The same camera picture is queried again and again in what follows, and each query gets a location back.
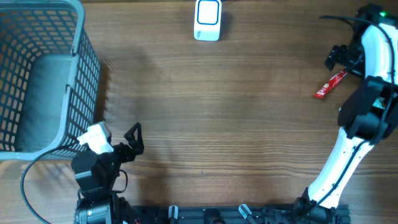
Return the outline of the red Nescafe sachet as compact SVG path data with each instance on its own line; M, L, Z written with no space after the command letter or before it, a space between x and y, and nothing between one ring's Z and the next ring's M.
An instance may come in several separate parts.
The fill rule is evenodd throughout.
M315 94L314 97L318 99L324 99L324 97L332 91L341 81L344 79L348 72L347 71L340 71L333 75L327 83L325 83L320 90L318 90Z

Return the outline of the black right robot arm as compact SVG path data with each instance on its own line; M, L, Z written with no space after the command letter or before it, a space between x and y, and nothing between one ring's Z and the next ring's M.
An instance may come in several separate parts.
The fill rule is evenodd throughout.
M290 223L347 223L342 191L365 155L397 127L397 17L369 3L353 17L334 18L349 24L353 36L349 45L330 51L325 66L344 68L315 97L323 98L349 73L362 82L339 110L338 138L320 174L281 213Z

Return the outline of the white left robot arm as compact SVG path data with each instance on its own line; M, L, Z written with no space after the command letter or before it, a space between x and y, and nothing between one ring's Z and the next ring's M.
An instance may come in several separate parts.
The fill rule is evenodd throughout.
M136 123L124 138L127 144L111 145L111 132L101 121L87 128L78 137L79 144L88 149L77 154L71 163L79 185L74 222L83 223L141 223L139 214L124 197L124 190L113 186L121 173L121 165L134 161L144 152L141 124Z

